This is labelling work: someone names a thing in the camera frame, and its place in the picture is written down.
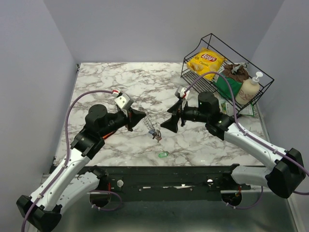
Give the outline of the metal disc with keyrings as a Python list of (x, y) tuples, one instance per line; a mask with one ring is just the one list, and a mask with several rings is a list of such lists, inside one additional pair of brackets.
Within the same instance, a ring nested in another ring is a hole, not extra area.
[(156, 131), (157, 129), (157, 123), (153, 122), (151, 117), (149, 115), (146, 115), (146, 117), (143, 118), (144, 125), (146, 126), (148, 131)]

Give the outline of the green tag key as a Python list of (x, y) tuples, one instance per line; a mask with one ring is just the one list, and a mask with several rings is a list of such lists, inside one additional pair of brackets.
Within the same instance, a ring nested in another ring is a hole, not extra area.
[(169, 152), (162, 150), (159, 154), (158, 157), (159, 158), (165, 158), (169, 155)]

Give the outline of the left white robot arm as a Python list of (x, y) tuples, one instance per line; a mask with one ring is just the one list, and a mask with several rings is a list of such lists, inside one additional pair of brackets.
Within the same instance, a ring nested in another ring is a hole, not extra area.
[(21, 230), (24, 231), (29, 222), (41, 232), (51, 232), (76, 200), (88, 191), (104, 190), (107, 179), (99, 168), (87, 173), (80, 181), (74, 181), (74, 178), (104, 146), (105, 135), (121, 127), (131, 131), (145, 116), (144, 112), (131, 107), (118, 109), (117, 113), (108, 113), (101, 104), (90, 107), (84, 128), (67, 148), (68, 155), (37, 190), (17, 200), (24, 218)]

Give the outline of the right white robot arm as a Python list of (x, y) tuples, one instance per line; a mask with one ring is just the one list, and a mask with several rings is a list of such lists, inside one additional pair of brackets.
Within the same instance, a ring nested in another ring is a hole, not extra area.
[(171, 117), (161, 123), (161, 127), (177, 133), (179, 123), (182, 126), (186, 121), (205, 123), (210, 134), (240, 147), (264, 165), (236, 166), (222, 177), (222, 184), (227, 189), (234, 189), (239, 184), (253, 184), (267, 187), (287, 199), (306, 177), (298, 150), (286, 150), (251, 133), (232, 116), (221, 113), (219, 101), (211, 92), (199, 93), (197, 107), (189, 106), (186, 98), (179, 97), (167, 112)]

